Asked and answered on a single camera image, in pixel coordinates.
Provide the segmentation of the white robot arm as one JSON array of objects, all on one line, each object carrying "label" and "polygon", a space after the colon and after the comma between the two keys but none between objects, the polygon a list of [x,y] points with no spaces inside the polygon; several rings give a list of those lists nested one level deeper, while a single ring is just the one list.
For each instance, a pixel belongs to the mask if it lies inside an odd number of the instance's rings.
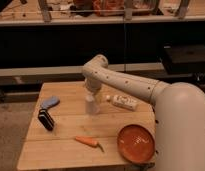
[{"label": "white robot arm", "polygon": [[205,93],[197,86],[112,71],[97,55],[82,67],[86,88],[106,84],[150,104],[155,113],[155,171],[205,171]]}]

